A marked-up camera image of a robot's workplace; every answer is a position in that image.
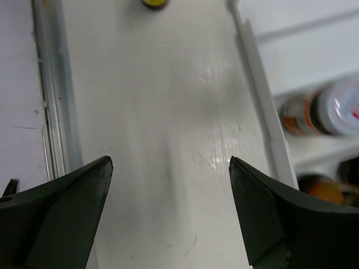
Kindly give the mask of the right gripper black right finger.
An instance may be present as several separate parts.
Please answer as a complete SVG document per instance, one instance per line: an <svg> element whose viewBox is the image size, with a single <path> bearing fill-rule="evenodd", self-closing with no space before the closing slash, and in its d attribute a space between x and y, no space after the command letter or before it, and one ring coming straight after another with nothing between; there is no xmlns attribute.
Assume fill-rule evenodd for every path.
<svg viewBox="0 0 359 269"><path fill-rule="evenodd" d="M238 157L229 174L253 268L357 268L358 209L273 179Z"/></svg>

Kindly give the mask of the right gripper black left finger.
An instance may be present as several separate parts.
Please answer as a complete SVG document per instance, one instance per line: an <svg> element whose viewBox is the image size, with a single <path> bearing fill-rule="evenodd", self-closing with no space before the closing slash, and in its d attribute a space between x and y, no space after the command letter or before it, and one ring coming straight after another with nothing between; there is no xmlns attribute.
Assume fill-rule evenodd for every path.
<svg viewBox="0 0 359 269"><path fill-rule="evenodd" d="M103 156L23 192L10 180L1 196L1 268L85 268L112 174Z"/></svg>

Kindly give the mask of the white-lid sauce jar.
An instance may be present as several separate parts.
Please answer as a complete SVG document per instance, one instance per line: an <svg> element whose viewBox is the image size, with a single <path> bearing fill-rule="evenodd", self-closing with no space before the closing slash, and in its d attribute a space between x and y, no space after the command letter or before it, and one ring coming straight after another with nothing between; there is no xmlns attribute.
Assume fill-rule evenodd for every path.
<svg viewBox="0 0 359 269"><path fill-rule="evenodd" d="M280 111L286 130L297 136L358 136L358 79L326 85L287 100Z"/></svg>

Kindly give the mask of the yellow bottle front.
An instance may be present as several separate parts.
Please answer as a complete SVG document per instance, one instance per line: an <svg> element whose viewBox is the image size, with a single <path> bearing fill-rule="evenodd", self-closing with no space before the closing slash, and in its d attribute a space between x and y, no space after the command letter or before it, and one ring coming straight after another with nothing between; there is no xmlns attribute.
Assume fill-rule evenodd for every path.
<svg viewBox="0 0 359 269"><path fill-rule="evenodd" d="M141 3L150 10L162 10L166 7L169 0L142 0Z"/></svg>

